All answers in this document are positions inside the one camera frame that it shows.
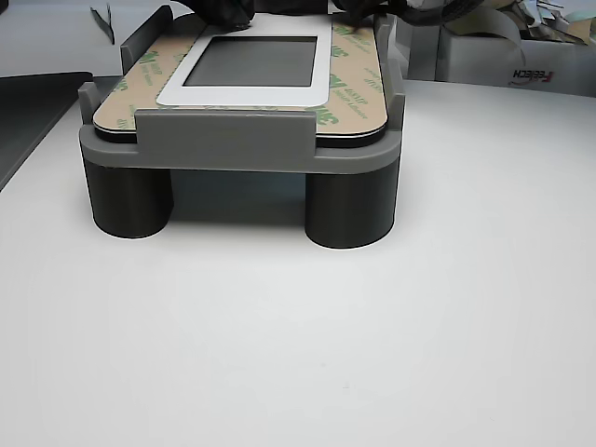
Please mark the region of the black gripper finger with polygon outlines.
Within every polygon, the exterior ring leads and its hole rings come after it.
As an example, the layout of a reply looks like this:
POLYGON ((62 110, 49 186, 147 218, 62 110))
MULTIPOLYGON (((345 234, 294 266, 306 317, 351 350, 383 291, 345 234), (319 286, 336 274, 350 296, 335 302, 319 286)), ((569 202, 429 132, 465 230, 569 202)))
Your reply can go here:
POLYGON ((246 29, 255 15, 253 0, 200 0, 196 14, 208 25, 226 30, 246 29))

